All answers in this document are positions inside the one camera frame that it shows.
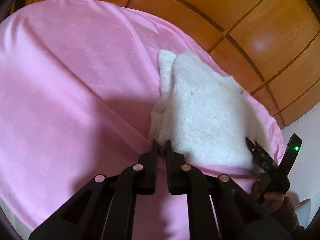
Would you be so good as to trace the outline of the person's right hand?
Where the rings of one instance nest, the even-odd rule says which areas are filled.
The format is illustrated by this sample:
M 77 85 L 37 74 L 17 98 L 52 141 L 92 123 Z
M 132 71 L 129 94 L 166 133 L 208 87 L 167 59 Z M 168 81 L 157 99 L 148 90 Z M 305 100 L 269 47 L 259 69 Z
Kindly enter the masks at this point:
M 254 200 L 258 200 L 261 196 L 264 198 L 264 208 L 268 213 L 277 212 L 283 205 L 284 195 L 281 192 L 267 192 L 263 193 L 261 187 L 261 178 L 263 173 L 259 173 L 256 176 L 256 181 L 252 185 L 251 197 Z

